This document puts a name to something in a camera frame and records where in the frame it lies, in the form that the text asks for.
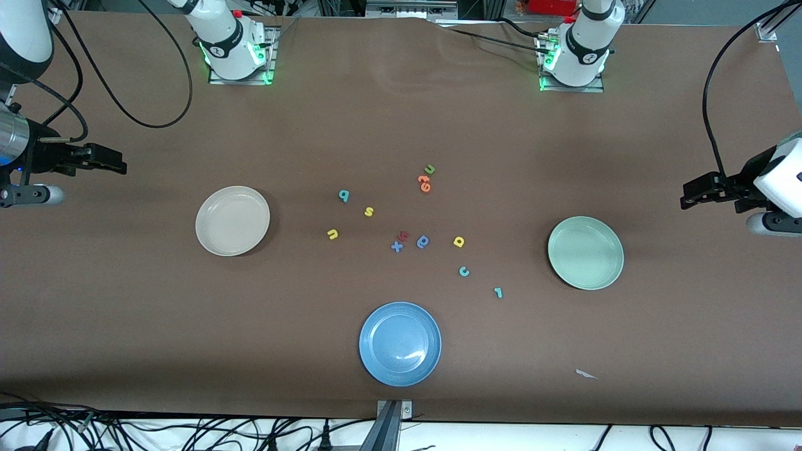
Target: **red object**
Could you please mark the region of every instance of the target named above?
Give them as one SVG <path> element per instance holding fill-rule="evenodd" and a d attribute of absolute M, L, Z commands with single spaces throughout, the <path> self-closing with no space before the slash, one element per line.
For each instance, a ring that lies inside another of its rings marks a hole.
<path fill-rule="evenodd" d="M 577 0 L 529 0 L 529 12 L 570 16 L 577 9 Z"/>

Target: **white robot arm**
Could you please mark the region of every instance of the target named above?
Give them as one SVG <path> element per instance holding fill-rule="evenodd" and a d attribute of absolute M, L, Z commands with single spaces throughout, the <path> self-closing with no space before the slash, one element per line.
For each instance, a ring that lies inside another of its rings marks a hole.
<path fill-rule="evenodd" d="M 221 77 L 239 80 L 266 63 L 259 46 L 265 26 L 239 11 L 229 10 L 225 0 L 168 0 L 186 14 L 198 35 L 209 66 Z"/>
<path fill-rule="evenodd" d="M 613 37 L 624 23 L 621 0 L 585 0 L 574 23 L 563 23 L 557 48 L 544 69 L 560 83 L 570 87 L 589 84 L 604 70 Z"/>
<path fill-rule="evenodd" d="M 740 173 L 707 173 L 683 185 L 683 193 L 682 209 L 733 201 L 736 213 L 766 209 L 747 219 L 752 233 L 802 237 L 802 132 L 752 157 Z"/>
<path fill-rule="evenodd" d="M 53 59 L 53 37 L 42 0 L 0 0 L 0 61 L 31 79 L 37 79 Z M 25 83 L 0 68 L 2 99 L 11 84 Z"/>

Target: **brown table surface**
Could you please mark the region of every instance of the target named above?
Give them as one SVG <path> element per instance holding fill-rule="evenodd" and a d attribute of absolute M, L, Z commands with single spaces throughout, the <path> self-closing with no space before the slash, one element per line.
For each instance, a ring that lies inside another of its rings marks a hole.
<path fill-rule="evenodd" d="M 75 20 L 134 114 L 180 111 L 184 71 L 151 18 Z M 802 241 L 749 234 L 732 205 L 678 204 L 715 169 L 702 86 L 734 28 L 624 26 L 606 92 L 574 95 L 538 91 L 527 51 L 417 19 L 304 18 L 273 86 L 209 86 L 188 23 L 164 20 L 191 59 L 186 118 L 133 124 L 81 58 L 90 141 L 123 152 L 128 175 L 37 176 L 65 189 L 63 205 L 0 212 L 4 389 L 161 412 L 362 417 L 410 398 L 428 420 L 802 421 Z M 59 44 L 42 80 L 74 86 Z M 31 86 L 15 99 L 35 120 L 57 106 Z M 774 44 L 738 41 L 711 118 L 733 173 L 800 126 Z M 69 113 L 54 127 L 78 132 Z M 205 251 L 194 230 L 229 185 L 260 190 L 273 212 L 239 258 Z M 549 232 L 574 215 L 622 240 L 609 288 L 573 289 L 549 266 Z M 400 230 L 431 244 L 396 254 Z M 444 342 L 409 388 L 374 380 L 357 349 L 365 318 L 397 300 L 431 312 Z"/>

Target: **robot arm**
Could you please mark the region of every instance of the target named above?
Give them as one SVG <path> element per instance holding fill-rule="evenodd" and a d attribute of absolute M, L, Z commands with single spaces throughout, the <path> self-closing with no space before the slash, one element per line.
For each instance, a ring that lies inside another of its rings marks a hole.
<path fill-rule="evenodd" d="M 736 213 L 767 210 L 747 219 L 752 233 L 802 237 L 802 131 L 752 157 L 737 175 L 707 173 L 683 185 L 683 193 L 682 209 L 733 201 Z"/>
<path fill-rule="evenodd" d="M 53 59 L 53 37 L 45 0 L 0 0 L 0 61 L 30 79 L 37 79 Z M 0 94 L 5 101 L 11 84 L 25 83 L 0 68 Z"/>
<path fill-rule="evenodd" d="M 239 80 L 264 66 L 265 26 L 229 10 L 225 0 L 168 0 L 186 14 L 209 66 L 221 77 Z"/>
<path fill-rule="evenodd" d="M 554 33 L 560 46 L 544 69 L 560 83 L 582 87 L 604 70 L 610 44 L 624 23 L 621 0 L 585 0 L 574 23 L 563 23 Z"/>
<path fill-rule="evenodd" d="M 30 185 L 35 173 L 74 176 L 76 169 L 106 169 L 125 174 L 119 152 L 98 144 L 82 146 L 43 142 L 59 134 L 25 118 L 10 102 L 13 87 L 36 80 L 53 59 L 53 38 L 44 0 L 0 0 L 0 208 L 58 204 L 63 191 L 53 185 Z M 11 174 L 20 172 L 18 185 Z"/>

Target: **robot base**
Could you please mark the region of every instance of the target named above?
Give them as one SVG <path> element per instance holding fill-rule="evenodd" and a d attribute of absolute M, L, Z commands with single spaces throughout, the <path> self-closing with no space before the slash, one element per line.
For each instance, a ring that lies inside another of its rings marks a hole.
<path fill-rule="evenodd" d="M 554 44 L 557 41 L 554 37 L 557 36 L 557 29 L 552 28 L 549 33 L 544 36 L 545 39 L 540 37 L 535 38 L 535 48 L 544 48 L 549 51 L 554 51 Z M 604 92 L 604 82 L 602 81 L 602 74 L 596 75 L 592 82 L 585 86 L 574 87 L 560 83 L 554 75 L 546 71 L 544 65 L 546 59 L 551 58 L 550 54 L 537 54 L 537 72 L 540 79 L 541 91 L 563 91 L 563 92 Z"/>
<path fill-rule="evenodd" d="M 278 57 L 278 36 L 281 34 L 280 26 L 265 26 L 265 64 L 260 66 L 253 74 L 239 80 L 230 80 L 220 77 L 209 65 L 209 84 L 233 84 L 238 86 L 264 86 L 273 84 L 273 75 L 276 71 L 276 58 Z"/>

